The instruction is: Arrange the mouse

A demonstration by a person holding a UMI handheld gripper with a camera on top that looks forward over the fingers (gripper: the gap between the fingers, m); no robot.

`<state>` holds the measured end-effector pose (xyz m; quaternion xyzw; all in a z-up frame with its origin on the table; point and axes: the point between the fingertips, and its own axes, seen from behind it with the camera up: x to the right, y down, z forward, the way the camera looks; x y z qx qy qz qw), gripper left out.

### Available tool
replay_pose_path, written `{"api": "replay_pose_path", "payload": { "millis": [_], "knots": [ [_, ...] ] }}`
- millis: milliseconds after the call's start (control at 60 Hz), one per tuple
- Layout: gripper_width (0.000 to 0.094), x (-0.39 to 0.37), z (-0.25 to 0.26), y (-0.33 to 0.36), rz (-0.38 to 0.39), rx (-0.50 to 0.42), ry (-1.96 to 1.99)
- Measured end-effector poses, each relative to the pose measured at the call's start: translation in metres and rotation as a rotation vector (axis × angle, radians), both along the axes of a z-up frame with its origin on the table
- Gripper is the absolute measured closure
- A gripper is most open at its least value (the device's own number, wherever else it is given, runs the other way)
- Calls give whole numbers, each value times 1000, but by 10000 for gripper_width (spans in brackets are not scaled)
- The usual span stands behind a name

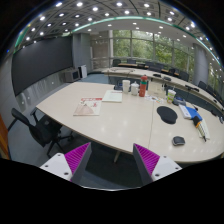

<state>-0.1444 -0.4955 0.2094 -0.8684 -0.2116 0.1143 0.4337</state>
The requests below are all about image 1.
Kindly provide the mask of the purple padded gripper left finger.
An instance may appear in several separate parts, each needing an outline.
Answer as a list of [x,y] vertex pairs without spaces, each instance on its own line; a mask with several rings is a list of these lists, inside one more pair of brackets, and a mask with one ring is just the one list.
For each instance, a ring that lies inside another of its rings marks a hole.
[[66,154],[55,154],[41,166],[41,169],[70,182],[79,183],[91,153],[91,143],[86,143]]

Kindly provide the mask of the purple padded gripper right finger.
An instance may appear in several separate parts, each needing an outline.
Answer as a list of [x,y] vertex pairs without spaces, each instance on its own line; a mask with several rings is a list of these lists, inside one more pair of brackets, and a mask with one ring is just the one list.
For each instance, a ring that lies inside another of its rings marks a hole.
[[169,157],[159,156],[136,143],[133,144],[133,156],[144,185],[181,170],[181,167]]

